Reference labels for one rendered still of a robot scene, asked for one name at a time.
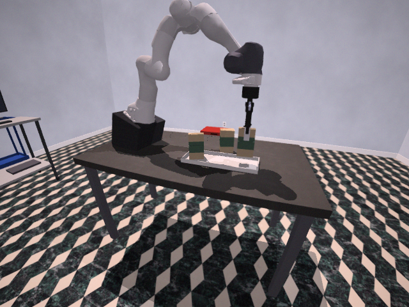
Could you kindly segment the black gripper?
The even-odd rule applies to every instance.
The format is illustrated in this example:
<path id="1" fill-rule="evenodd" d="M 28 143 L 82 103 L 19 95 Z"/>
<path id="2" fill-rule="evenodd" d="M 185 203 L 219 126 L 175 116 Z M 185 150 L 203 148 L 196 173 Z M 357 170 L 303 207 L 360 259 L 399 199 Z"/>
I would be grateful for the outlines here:
<path id="1" fill-rule="evenodd" d="M 252 100 L 259 98 L 259 87 L 242 86 L 242 98 L 247 98 L 247 102 L 245 102 L 246 117 L 245 117 L 245 125 L 243 126 L 245 127 L 243 140 L 249 141 L 250 130 L 251 130 L 251 125 L 252 125 L 251 118 L 252 118 L 252 112 L 253 112 L 253 107 L 254 107 L 254 103 L 252 102 Z"/>

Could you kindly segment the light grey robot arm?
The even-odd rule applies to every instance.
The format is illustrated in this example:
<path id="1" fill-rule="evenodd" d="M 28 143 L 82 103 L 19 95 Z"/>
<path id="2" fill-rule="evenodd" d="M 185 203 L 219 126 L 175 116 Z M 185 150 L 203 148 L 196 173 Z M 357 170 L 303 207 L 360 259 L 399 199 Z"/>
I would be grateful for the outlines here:
<path id="1" fill-rule="evenodd" d="M 155 122 L 155 106 L 158 88 L 155 80 L 165 81 L 170 75 L 169 53 L 176 35 L 196 34 L 201 30 L 211 41 L 224 46 L 229 53 L 224 58 L 224 68 L 231 74 L 242 75 L 233 84 L 258 87 L 262 80 L 263 46 L 246 42 L 242 47 L 223 23 L 217 12 L 208 4 L 192 5 L 188 0 L 173 0 L 169 6 L 171 15 L 160 22 L 153 41 L 152 56 L 139 56 L 136 67 L 139 74 L 139 96 L 123 112 L 136 123 Z M 240 72 L 241 71 L 241 72 Z"/>

